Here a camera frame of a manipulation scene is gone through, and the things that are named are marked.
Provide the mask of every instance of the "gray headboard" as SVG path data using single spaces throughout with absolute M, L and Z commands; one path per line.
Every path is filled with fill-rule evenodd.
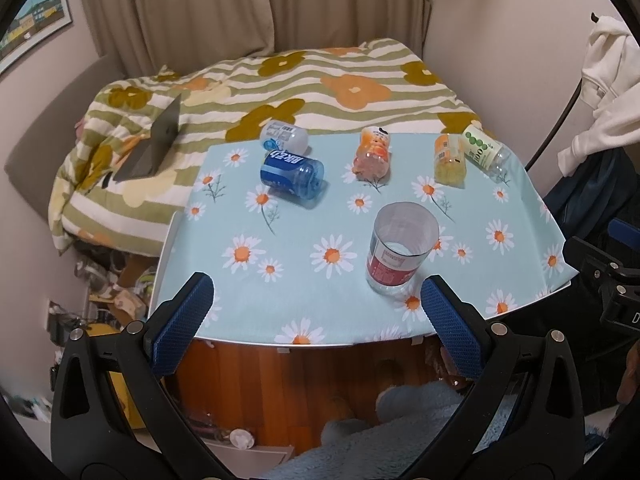
M 74 124 L 101 88 L 123 78 L 111 58 L 101 57 L 50 102 L 9 154 L 4 165 L 9 181 L 45 221 L 53 179 L 76 142 Z M 42 180 L 34 179 L 33 168 Z

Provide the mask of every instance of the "picture frame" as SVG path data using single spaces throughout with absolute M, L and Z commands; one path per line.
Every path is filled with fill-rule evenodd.
M 0 76 L 22 56 L 71 23 L 67 0 L 27 0 L 0 38 Z

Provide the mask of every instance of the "hand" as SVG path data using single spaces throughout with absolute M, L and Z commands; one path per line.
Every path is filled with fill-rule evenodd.
M 631 347 L 626 355 L 626 370 L 618 389 L 620 404 L 628 404 L 640 388 L 640 341 Z

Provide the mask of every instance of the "striped blanket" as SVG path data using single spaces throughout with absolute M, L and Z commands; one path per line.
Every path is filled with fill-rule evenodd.
M 110 174 L 179 94 L 180 135 L 158 174 L 114 182 Z M 257 139 L 271 118 L 310 134 L 359 132 L 370 124 L 391 133 L 461 133 L 472 122 L 479 126 L 478 117 L 395 40 L 222 61 L 188 76 L 163 69 L 116 81 L 95 97 L 84 133 L 56 175 L 49 203 L 55 246 L 65 251 L 79 237 L 158 256 L 208 148 Z M 241 150 L 229 146 L 226 163 L 241 164 Z

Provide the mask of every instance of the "floral tablecloth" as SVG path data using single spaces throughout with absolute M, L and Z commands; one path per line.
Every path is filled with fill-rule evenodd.
M 391 174 L 381 183 L 351 172 L 357 136 L 313 136 L 310 156 L 324 163 L 326 185 L 310 205 L 261 184 L 257 141 L 212 146 L 163 253 L 159 301 L 199 270 L 212 277 L 215 297 L 198 337 L 346 345 L 433 333 L 419 293 L 430 274 L 486 318 L 576 275 L 562 260 L 560 229 L 515 156 L 501 182 L 467 161 L 464 189 L 441 186 L 433 180 L 435 138 L 393 134 Z M 381 296 L 365 278 L 373 221 L 383 205 L 407 200 L 436 216 L 440 238 L 407 286 Z

